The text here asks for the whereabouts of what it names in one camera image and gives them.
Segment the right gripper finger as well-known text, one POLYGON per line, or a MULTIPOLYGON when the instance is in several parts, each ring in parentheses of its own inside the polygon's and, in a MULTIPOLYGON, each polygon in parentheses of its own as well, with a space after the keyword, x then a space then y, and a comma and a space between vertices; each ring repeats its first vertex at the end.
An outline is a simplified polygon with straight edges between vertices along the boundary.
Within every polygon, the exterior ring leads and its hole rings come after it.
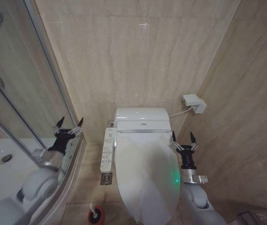
POLYGON ((176 152, 180 153, 183 148, 181 147, 181 145, 179 145, 177 142, 176 142, 176 137, 175 137, 175 133, 174 131, 172 131, 172 135, 171 135, 171 147, 176 150, 176 152))
POLYGON ((190 149, 192 151, 196 151, 199 144, 196 142, 196 138, 192 132, 190 132, 190 139, 191 139, 190 149))

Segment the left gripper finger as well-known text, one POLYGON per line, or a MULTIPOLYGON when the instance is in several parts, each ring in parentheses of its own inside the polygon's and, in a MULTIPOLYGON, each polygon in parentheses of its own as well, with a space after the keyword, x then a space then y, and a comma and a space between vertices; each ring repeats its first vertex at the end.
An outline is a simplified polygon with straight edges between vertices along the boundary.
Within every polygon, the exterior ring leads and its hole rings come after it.
POLYGON ((83 129, 83 117, 81 118, 81 120, 79 121, 78 125, 71 129, 68 134, 71 136, 71 137, 76 137, 78 136, 81 132, 82 132, 82 129, 83 129))
POLYGON ((53 127, 53 134, 57 135, 60 134, 62 132, 64 132, 64 129, 61 129, 62 124, 64 122, 65 117, 63 116, 57 123, 56 125, 53 127))

